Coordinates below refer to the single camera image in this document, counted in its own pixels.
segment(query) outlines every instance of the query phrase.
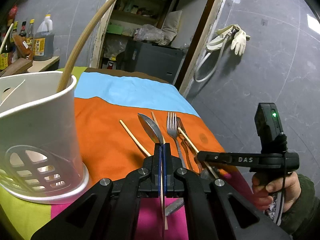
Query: light blue stripe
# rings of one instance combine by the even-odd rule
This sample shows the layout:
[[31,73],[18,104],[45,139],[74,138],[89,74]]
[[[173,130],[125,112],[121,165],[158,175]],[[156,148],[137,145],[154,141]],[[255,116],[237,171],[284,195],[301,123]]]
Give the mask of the light blue stripe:
[[114,77],[96,72],[83,72],[75,90],[75,97],[100,97],[119,106],[199,116],[173,85],[137,77]]

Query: sleeve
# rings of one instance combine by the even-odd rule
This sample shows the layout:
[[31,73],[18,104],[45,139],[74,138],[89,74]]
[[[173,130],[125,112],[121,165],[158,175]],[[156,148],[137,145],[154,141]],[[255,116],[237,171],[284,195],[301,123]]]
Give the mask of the sleeve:
[[313,182],[301,174],[298,174],[298,178],[301,194],[292,207],[282,214],[280,227],[293,239],[306,239],[306,234],[313,233],[314,226],[320,222],[320,201],[315,197]]

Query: white plastic container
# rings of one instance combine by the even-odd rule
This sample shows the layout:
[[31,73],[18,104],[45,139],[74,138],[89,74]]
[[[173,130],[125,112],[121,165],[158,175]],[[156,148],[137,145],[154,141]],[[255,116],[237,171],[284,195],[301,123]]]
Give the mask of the white plastic container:
[[53,56],[54,32],[50,17],[50,14],[45,16],[34,37],[33,60],[44,61]]
[[75,127],[76,78],[56,93],[61,75],[0,78],[0,185],[27,201],[70,203],[89,186]]

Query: metal screw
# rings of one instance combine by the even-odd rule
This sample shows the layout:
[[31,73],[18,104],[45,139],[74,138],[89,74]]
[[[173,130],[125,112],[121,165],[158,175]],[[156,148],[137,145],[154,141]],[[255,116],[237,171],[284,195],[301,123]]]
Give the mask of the metal screw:
[[180,175],[184,175],[187,173],[187,169],[185,168],[178,168],[177,169],[177,173],[179,173]]
[[214,183],[219,187],[224,185],[224,181],[222,179],[216,179]]
[[149,171],[148,171],[147,168],[140,168],[140,169],[138,170],[138,172],[139,172],[139,174],[141,174],[141,175],[146,175]]
[[102,186],[107,186],[110,183],[110,179],[104,178],[104,179],[100,179],[100,184]]

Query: rubber glove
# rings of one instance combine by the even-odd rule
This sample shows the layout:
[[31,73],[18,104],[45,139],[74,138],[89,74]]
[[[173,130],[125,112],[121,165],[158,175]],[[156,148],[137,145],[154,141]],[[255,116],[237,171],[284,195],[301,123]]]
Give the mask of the rubber glove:
[[250,36],[246,35],[245,31],[241,29],[235,34],[235,37],[231,43],[231,50],[234,49],[236,55],[238,55],[238,53],[239,56],[244,54],[247,38],[250,38]]
[[230,32],[233,28],[241,30],[238,24],[231,24],[223,29],[219,29],[216,31],[217,37],[215,37],[212,41],[207,44],[208,51],[215,51],[221,49],[223,40],[228,32]]

